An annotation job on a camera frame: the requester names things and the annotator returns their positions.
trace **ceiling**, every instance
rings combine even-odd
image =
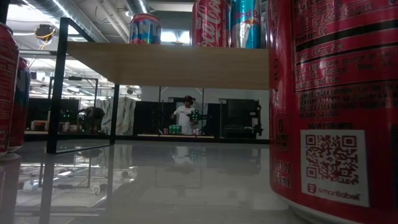
[[[98,7],[97,0],[64,0],[77,6],[82,13],[94,25],[94,29],[98,29],[108,42],[124,43],[120,32],[110,23],[106,17],[103,8]],[[38,79],[32,81],[31,97],[46,98],[49,92],[50,76],[53,76],[55,70],[55,56],[50,54],[37,54],[36,51],[28,52],[27,50],[56,51],[58,45],[58,34],[54,34],[51,41],[44,42],[34,35],[34,31],[41,24],[48,24],[52,27],[59,27],[57,18],[44,14],[32,5],[26,4],[27,0],[12,0],[9,6],[7,17],[7,25],[14,31],[14,38],[17,41],[21,51],[21,55],[30,63],[30,69],[37,72]],[[148,1],[150,13],[160,19],[162,25],[162,44],[174,44],[173,41],[184,41],[184,45],[189,45],[189,30],[192,24],[192,6],[194,0],[161,0]],[[118,23],[116,17],[110,13],[112,9],[104,2],[102,4],[105,10],[111,15],[119,30],[129,27],[131,15],[125,5],[125,0],[109,0],[110,6],[117,12],[122,19],[123,24]],[[70,29],[69,40],[85,41],[77,32]],[[98,96],[100,99],[113,96],[113,83],[107,81],[100,74],[92,71],[74,58],[68,58],[65,67],[65,77],[78,76],[83,78],[97,78],[99,80]],[[93,81],[70,81],[65,79],[63,97],[81,98],[81,107],[92,106],[95,89]],[[71,94],[67,88],[77,87],[81,91]],[[129,86],[133,89],[133,94],[127,94],[127,87],[121,86],[121,95],[128,96],[135,100],[141,99],[141,88],[139,86]]]

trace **pipe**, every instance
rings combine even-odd
[[[150,13],[150,7],[146,0],[124,0],[124,2],[132,16],[138,13]]]
[[[72,0],[23,0],[28,6],[56,20],[69,17],[95,42],[109,42]]]
[[[126,24],[124,23],[124,20],[119,16],[119,14],[116,12],[115,8],[112,6],[109,0],[103,0],[103,4],[105,5],[105,7],[108,8],[109,12],[113,15],[113,17],[120,24],[126,35],[129,37],[130,36],[129,28],[127,28]]]
[[[105,7],[102,5],[100,0],[96,0],[95,1],[97,3],[98,8],[100,8],[106,18],[108,19],[108,21],[112,24],[112,26],[114,27],[114,29],[116,30],[116,32],[118,32],[118,34],[123,38],[123,40],[128,43],[129,39],[127,37],[127,35],[119,28],[119,26],[116,24],[116,22],[113,20],[113,18],[111,17],[111,15],[108,13],[108,11],[105,9]]]

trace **white shirt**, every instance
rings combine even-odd
[[[178,107],[177,110],[174,111],[174,115],[178,115],[177,124],[181,126],[188,126],[188,127],[191,126],[189,122],[189,117],[187,115],[194,110],[195,109],[192,107],[190,108],[186,108],[185,106]]]

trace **glossy white floor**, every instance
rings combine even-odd
[[[0,223],[307,223],[272,192],[266,145],[128,141],[61,156],[44,145],[0,168],[19,173],[17,191],[3,187],[15,216]]]

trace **wooden shelf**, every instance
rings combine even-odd
[[[68,54],[120,85],[268,90],[268,51],[68,42]]]

